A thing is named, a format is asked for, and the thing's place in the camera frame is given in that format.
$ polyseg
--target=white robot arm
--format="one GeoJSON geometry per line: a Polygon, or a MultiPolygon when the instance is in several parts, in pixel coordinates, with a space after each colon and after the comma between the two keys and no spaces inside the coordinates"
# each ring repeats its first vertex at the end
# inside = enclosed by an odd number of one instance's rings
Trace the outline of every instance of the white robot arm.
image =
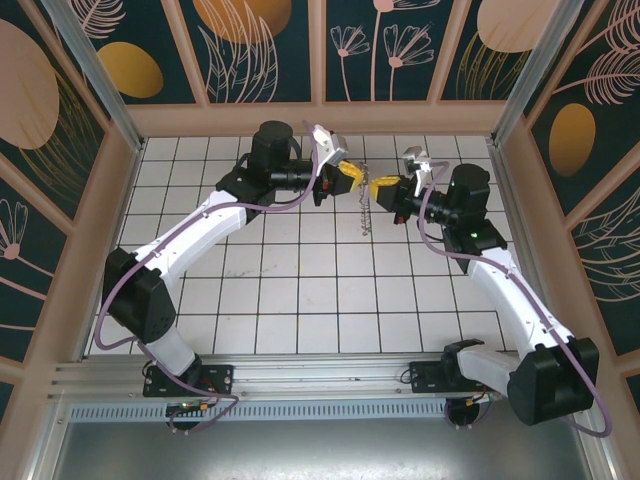
{"type": "Polygon", "coordinates": [[[342,137],[320,125],[314,127],[318,162],[313,171],[311,161],[289,159],[292,135],[291,127],[284,123],[262,124],[253,138],[247,166],[236,165],[191,215],[134,253],[116,249],[107,258],[103,300],[133,265],[173,238],[118,292],[109,313],[171,374],[189,385],[198,379],[200,361],[175,328],[176,311],[168,289],[213,245],[258,215],[247,205],[268,206],[275,201],[277,190],[304,190],[310,183],[314,201],[320,205],[328,195],[348,193],[362,181],[360,169],[344,160],[347,148],[342,137]],[[227,203],[238,206],[207,213],[212,206],[227,203]]]}
{"type": "Polygon", "coordinates": [[[597,373],[598,350],[588,338],[576,340],[549,312],[519,272],[500,233],[486,219],[489,174],[476,165],[458,165],[446,194],[434,190],[426,198],[423,187],[425,173],[430,171],[429,159],[420,147],[408,149],[403,157],[411,178],[393,176],[371,181],[374,199],[395,213],[394,223],[420,215],[422,207],[427,222],[444,227],[446,252],[491,300],[518,350],[518,357],[514,357],[496,352],[477,339],[448,345],[441,360],[442,377],[450,384],[460,378],[474,380],[500,392],[528,425],[591,407],[593,395],[558,339],[592,381],[597,373]]]}

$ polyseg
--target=black mounting bracket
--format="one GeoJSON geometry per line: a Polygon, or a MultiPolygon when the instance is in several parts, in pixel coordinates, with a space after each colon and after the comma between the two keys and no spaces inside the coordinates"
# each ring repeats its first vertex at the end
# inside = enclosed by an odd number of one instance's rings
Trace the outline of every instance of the black mounting bracket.
{"type": "MultiPolygon", "coordinates": [[[[233,387],[233,365],[202,365],[195,388],[229,395],[233,387]]],[[[202,397],[176,385],[156,366],[150,366],[144,377],[142,396],[146,398],[202,397]]]]}

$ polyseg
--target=metal base plate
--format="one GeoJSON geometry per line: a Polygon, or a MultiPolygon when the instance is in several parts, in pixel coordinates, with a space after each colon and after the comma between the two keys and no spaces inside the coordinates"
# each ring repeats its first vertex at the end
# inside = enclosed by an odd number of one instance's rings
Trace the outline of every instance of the metal base plate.
{"type": "Polygon", "coordinates": [[[482,383],[466,378],[449,383],[440,362],[411,362],[409,368],[413,393],[475,393],[484,388],[482,383]]]}
{"type": "MultiPolygon", "coordinates": [[[[209,390],[211,384],[217,393],[230,394],[233,385],[233,365],[202,365],[202,379],[195,387],[209,390]]],[[[176,385],[156,366],[147,368],[142,395],[147,398],[202,396],[176,385]]]]}

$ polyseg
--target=chain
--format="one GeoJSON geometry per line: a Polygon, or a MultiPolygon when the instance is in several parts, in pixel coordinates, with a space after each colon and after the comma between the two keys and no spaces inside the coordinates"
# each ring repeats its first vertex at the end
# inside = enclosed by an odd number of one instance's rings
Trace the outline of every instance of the chain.
{"type": "Polygon", "coordinates": [[[371,233],[371,205],[369,204],[369,169],[364,163],[358,165],[364,174],[360,184],[360,224],[362,226],[362,236],[366,237],[371,233]]]}

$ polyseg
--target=white floor tile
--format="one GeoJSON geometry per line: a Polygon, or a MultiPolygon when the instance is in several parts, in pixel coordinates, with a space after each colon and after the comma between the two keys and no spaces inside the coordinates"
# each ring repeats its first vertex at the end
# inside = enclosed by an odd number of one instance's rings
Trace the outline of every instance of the white floor tile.
{"type": "Polygon", "coordinates": [[[411,147],[420,147],[427,149],[427,144],[422,135],[396,135],[396,153],[398,158],[402,158],[402,154],[411,147]]]}
{"type": "Polygon", "coordinates": [[[251,220],[248,225],[245,225],[240,230],[233,232],[227,237],[229,245],[262,243],[264,219],[265,216],[263,214],[258,215],[256,218],[251,220]]]}
{"type": "MultiPolygon", "coordinates": [[[[442,243],[436,243],[434,246],[444,250],[442,243]]],[[[432,252],[426,245],[420,243],[412,243],[409,248],[414,275],[449,275],[446,257],[432,252]]]]}
{"type": "Polygon", "coordinates": [[[296,353],[297,317],[260,315],[256,353],[296,353]]]}
{"type": "Polygon", "coordinates": [[[182,291],[180,314],[215,315],[218,311],[220,280],[187,278],[182,291]]]}
{"type": "Polygon", "coordinates": [[[395,158],[396,156],[393,135],[366,135],[364,149],[367,158],[395,158]]]}
{"type": "Polygon", "coordinates": [[[517,350],[516,342],[513,339],[513,335],[511,333],[511,328],[509,324],[507,324],[506,322],[501,322],[500,317],[498,317],[498,323],[500,323],[505,349],[508,351],[516,351],[517,350]]]}
{"type": "Polygon", "coordinates": [[[120,243],[146,245],[156,238],[160,215],[127,215],[120,243]]]}
{"type": "Polygon", "coordinates": [[[456,138],[453,136],[427,135],[427,148],[431,158],[460,158],[456,138]]]}
{"type": "Polygon", "coordinates": [[[461,312],[495,310],[482,289],[471,278],[453,277],[456,303],[461,312]]]}
{"type": "Polygon", "coordinates": [[[346,193],[335,197],[336,212],[340,213],[360,213],[362,205],[360,205],[360,191],[346,193]]]}
{"type": "Polygon", "coordinates": [[[447,345],[462,340],[458,314],[453,312],[421,313],[420,331],[425,352],[442,352],[447,345]]]}
{"type": "Polygon", "coordinates": [[[176,160],[204,160],[208,143],[207,137],[180,137],[176,160]]]}
{"type": "Polygon", "coordinates": [[[405,172],[398,170],[398,161],[395,158],[369,160],[367,159],[367,169],[369,170],[369,181],[379,177],[388,177],[405,172]]]}
{"type": "Polygon", "coordinates": [[[264,243],[298,243],[300,215],[266,215],[264,243]]]}
{"type": "Polygon", "coordinates": [[[172,186],[200,186],[202,183],[202,171],[204,161],[185,160],[175,162],[171,170],[169,185],[172,186]]]}
{"type": "Polygon", "coordinates": [[[300,313],[335,313],[337,311],[335,278],[300,279],[300,313]]]}
{"type": "Polygon", "coordinates": [[[150,138],[144,152],[145,160],[173,160],[176,154],[177,138],[150,138]]]}
{"type": "Polygon", "coordinates": [[[502,238],[507,242],[513,241],[511,228],[509,228],[509,221],[507,220],[507,215],[504,212],[489,212],[487,213],[486,218],[491,220],[491,223],[493,223],[493,226],[498,229],[502,238]]]}
{"type": "Polygon", "coordinates": [[[394,225],[392,213],[372,213],[371,229],[374,242],[407,242],[407,227],[394,225]]]}
{"type": "Polygon", "coordinates": [[[380,314],[380,339],[384,353],[421,352],[418,314],[380,314]]]}
{"type": "Polygon", "coordinates": [[[185,213],[170,213],[160,217],[160,226],[158,227],[158,237],[164,235],[182,220],[187,218],[185,213]]]}
{"type": "Polygon", "coordinates": [[[335,241],[333,213],[307,213],[300,216],[300,243],[334,243],[335,241]]]}
{"type": "Polygon", "coordinates": [[[489,158],[487,140],[480,136],[458,136],[458,149],[462,158],[489,158]]]}
{"type": "Polygon", "coordinates": [[[490,158],[463,158],[462,163],[471,163],[489,172],[489,183],[498,183],[490,158]]]}
{"type": "Polygon", "coordinates": [[[169,288],[169,296],[171,297],[171,302],[173,303],[173,307],[176,309],[176,312],[179,311],[180,302],[182,299],[182,290],[184,289],[184,278],[181,277],[178,280],[173,282],[171,288],[169,288]]]}
{"type": "Polygon", "coordinates": [[[365,158],[364,156],[364,137],[362,135],[344,135],[349,149],[348,159],[365,158]]]}
{"type": "Polygon", "coordinates": [[[260,283],[258,313],[296,313],[298,310],[297,278],[263,278],[260,283]]]}
{"type": "Polygon", "coordinates": [[[234,161],[207,161],[204,164],[204,173],[202,175],[202,185],[215,185],[227,173],[233,170],[236,162],[234,161]]]}
{"type": "Polygon", "coordinates": [[[372,276],[373,251],[368,243],[339,243],[338,275],[372,276]]]}
{"type": "Polygon", "coordinates": [[[458,265],[457,261],[453,258],[448,258],[447,260],[449,262],[449,268],[451,269],[451,275],[464,275],[464,272],[460,268],[460,265],[458,265]]]}
{"type": "Polygon", "coordinates": [[[373,277],[338,278],[340,313],[375,313],[376,285],[373,277]]]}
{"type": "Polygon", "coordinates": [[[416,297],[412,277],[377,277],[380,312],[415,312],[416,297]]]}
{"type": "Polygon", "coordinates": [[[200,187],[169,187],[162,213],[189,214],[198,207],[200,187]]]}
{"type": "Polygon", "coordinates": [[[371,233],[362,229],[359,213],[336,213],[336,239],[338,243],[362,243],[371,241],[371,233]]]}
{"type": "Polygon", "coordinates": [[[333,244],[300,245],[301,277],[332,277],[336,275],[336,248],[333,244]]]}
{"type": "Polygon", "coordinates": [[[490,348],[504,350],[495,312],[461,312],[459,316],[463,340],[477,338],[490,348]]]}
{"type": "Polygon", "coordinates": [[[254,353],[256,341],[255,315],[221,315],[218,317],[213,353],[254,353]]]}
{"type": "MultiPolygon", "coordinates": [[[[109,345],[130,336],[131,332],[116,322],[111,315],[105,317],[100,334],[102,343],[109,345]]],[[[128,355],[130,350],[131,342],[127,342],[112,350],[100,350],[95,342],[93,342],[90,353],[91,355],[128,355]]]]}
{"type": "Polygon", "coordinates": [[[136,187],[163,187],[169,184],[172,162],[142,162],[136,187]]]}
{"type": "Polygon", "coordinates": [[[450,277],[415,277],[418,308],[421,312],[454,312],[450,277]]]}
{"type": "Polygon", "coordinates": [[[138,187],[133,191],[129,214],[162,213],[167,187],[138,187]]]}
{"type": "Polygon", "coordinates": [[[240,137],[240,147],[238,149],[237,158],[240,158],[245,153],[251,152],[252,142],[253,142],[253,137],[240,137]]]}
{"type": "Polygon", "coordinates": [[[229,278],[260,276],[261,245],[228,245],[224,276],[229,278]]]}
{"type": "Polygon", "coordinates": [[[487,210],[490,212],[504,212],[504,205],[502,204],[498,185],[489,185],[489,188],[491,192],[489,193],[489,200],[487,201],[487,210]]]}
{"type": "Polygon", "coordinates": [[[211,137],[209,139],[209,149],[207,150],[207,160],[236,160],[238,155],[239,137],[211,137]]]}
{"type": "Polygon", "coordinates": [[[180,315],[176,328],[194,352],[199,355],[211,355],[216,321],[215,315],[180,315]]]}
{"type": "Polygon", "coordinates": [[[213,248],[207,250],[191,268],[187,270],[187,278],[221,277],[224,249],[224,245],[215,245],[213,248]]]}
{"type": "Polygon", "coordinates": [[[411,275],[409,245],[406,243],[374,243],[376,275],[411,275]]]}
{"type": "Polygon", "coordinates": [[[300,315],[298,353],[338,353],[337,315],[300,315]]]}
{"type": "Polygon", "coordinates": [[[225,278],[222,282],[220,313],[257,313],[257,278],[225,278]]]}
{"type": "MultiPolygon", "coordinates": [[[[298,248],[298,245],[265,245],[262,253],[262,276],[297,277],[298,248]]],[[[333,245],[330,250],[333,256],[333,245]]]]}
{"type": "Polygon", "coordinates": [[[380,352],[378,316],[340,315],[340,353],[380,352]]]}

